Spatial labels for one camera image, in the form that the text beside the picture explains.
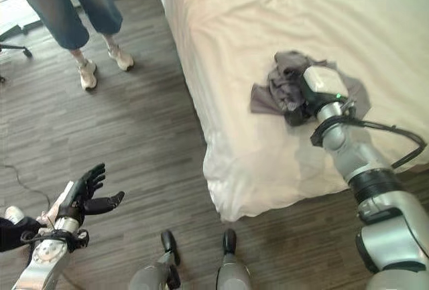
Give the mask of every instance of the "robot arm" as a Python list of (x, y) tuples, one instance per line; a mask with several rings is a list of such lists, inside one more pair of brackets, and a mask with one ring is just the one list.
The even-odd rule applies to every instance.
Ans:
[(69, 182), (57, 202), (38, 220), (52, 221), (54, 226), (39, 230), (39, 234), (23, 237), (26, 243), (41, 241), (34, 249), (32, 261), (23, 271), (13, 290), (54, 289), (61, 272), (68, 264), (70, 253), (88, 245), (89, 234), (79, 230), (85, 215), (95, 215), (115, 209), (124, 192), (110, 198), (93, 199), (94, 192), (103, 186), (105, 165), (100, 164), (85, 173), (77, 182)]
[(403, 189), (366, 129), (330, 121), (346, 112), (347, 91), (339, 75), (310, 67), (302, 77), (302, 93), (320, 123), (313, 144), (331, 154), (358, 203), (365, 226), (356, 237), (357, 248), (367, 268), (376, 273), (367, 288), (429, 289), (429, 216)]

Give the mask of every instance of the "chair wheel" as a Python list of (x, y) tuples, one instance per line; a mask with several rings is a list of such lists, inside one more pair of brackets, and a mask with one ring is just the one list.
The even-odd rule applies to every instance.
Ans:
[(237, 246), (237, 235), (231, 228), (225, 231), (223, 234), (223, 254), (231, 253), (235, 254), (235, 248)]
[(174, 235), (170, 230), (165, 230), (161, 233), (162, 246), (166, 252), (171, 251), (174, 255), (174, 262), (177, 266), (180, 265), (180, 255), (177, 251), (177, 243)]
[(32, 52), (31, 52), (31, 51), (29, 51), (27, 48), (26, 48), (26, 49), (24, 49), (23, 53), (25, 54), (25, 56), (26, 56), (27, 58), (31, 58), (31, 57), (33, 56)]
[(167, 286), (170, 290), (180, 288), (179, 272), (177, 272), (177, 269), (174, 265), (170, 265), (170, 275), (167, 279)]

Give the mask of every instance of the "bed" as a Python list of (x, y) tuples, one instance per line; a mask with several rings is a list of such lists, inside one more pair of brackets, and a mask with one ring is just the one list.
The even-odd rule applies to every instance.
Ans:
[[(429, 10), (426, 0), (161, 0), (207, 151), (204, 176), (223, 220), (256, 216), (347, 188), (330, 157), (310, 144), (316, 124), (250, 113), (278, 51), (337, 62), (360, 79), (368, 120), (429, 141)], [(414, 146), (372, 131), (392, 162)], [(429, 162), (429, 152), (402, 166)]]

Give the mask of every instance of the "chair leg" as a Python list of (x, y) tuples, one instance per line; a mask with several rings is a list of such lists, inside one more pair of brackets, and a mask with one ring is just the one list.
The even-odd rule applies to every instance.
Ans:
[(26, 47), (22, 46), (12, 46), (11, 44), (0, 44), (1, 49), (27, 49)]

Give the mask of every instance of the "robot leg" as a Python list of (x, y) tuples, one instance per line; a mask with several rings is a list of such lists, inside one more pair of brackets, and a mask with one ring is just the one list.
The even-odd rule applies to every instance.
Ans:
[(176, 266), (180, 264), (180, 256), (177, 252), (176, 240), (173, 234), (167, 230), (161, 234), (162, 245), (165, 254), (154, 264), (138, 270), (129, 284), (129, 290), (170, 290), (180, 287), (180, 278)]
[(217, 275), (217, 290), (250, 290), (250, 276), (246, 266), (235, 257), (237, 236), (228, 229), (223, 234), (223, 263)]

